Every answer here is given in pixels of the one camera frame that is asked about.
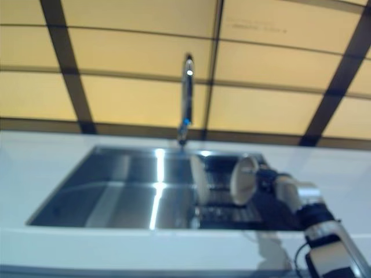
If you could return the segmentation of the right robot hand dark palm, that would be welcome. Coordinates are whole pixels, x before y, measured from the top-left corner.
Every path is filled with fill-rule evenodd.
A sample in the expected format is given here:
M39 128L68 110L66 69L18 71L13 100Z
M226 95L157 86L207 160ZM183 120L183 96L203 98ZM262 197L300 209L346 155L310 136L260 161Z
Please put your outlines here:
M261 167L249 169L244 172L242 179L243 196L246 203L249 202L257 192L263 192L283 203L292 214L300 209L295 197L296 188L294 179L285 173L279 173L274 169Z

